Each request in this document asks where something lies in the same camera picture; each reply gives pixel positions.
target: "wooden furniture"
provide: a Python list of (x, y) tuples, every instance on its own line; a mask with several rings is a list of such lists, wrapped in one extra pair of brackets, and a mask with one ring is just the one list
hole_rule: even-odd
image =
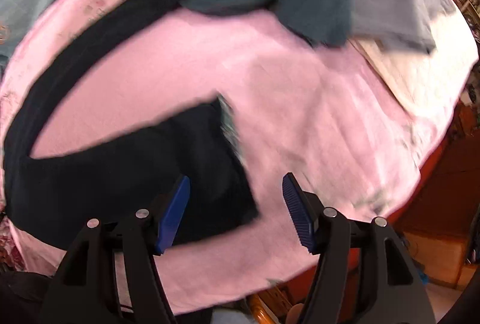
[(396, 225), (434, 283), (464, 289), (476, 269), (466, 257), (480, 204), (479, 174), (480, 137), (454, 141)]

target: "round metal rivet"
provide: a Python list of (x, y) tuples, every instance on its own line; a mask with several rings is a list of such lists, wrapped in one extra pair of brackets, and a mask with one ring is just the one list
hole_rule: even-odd
[(377, 217), (375, 219), (375, 224), (377, 224), (379, 227), (386, 227), (388, 223), (383, 217)]
[(96, 228), (99, 224), (100, 224), (100, 221), (98, 221), (97, 218), (91, 218), (90, 220), (87, 221), (88, 228)]
[(147, 209), (138, 209), (138, 211), (135, 212), (135, 215), (137, 218), (145, 218), (149, 215), (149, 212)]
[(327, 217), (334, 218), (335, 216), (337, 216), (337, 211), (333, 208), (325, 208), (323, 210), (323, 214)]

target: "pink blanket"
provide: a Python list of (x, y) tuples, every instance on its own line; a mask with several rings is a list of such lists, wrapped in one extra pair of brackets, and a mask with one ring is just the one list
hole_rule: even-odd
[[(56, 1), (16, 50), (0, 89), (2, 140), (30, 85), (68, 42), (62, 36), (86, 24), (78, 9), (87, 1)], [(286, 172), (325, 205), (370, 221), (408, 199), (452, 114), (445, 106), (434, 119), (411, 118), (351, 45), (312, 49), (267, 11), (213, 18), (180, 9), (97, 63), (57, 107), (33, 156), (90, 147), (217, 92), (235, 110), (261, 217), (155, 260), (176, 314), (265, 289), (316, 263), (283, 202)], [(12, 223), (10, 230), (26, 269), (53, 274), (64, 251)], [(118, 256), (121, 302), (128, 304), (122, 266)]]

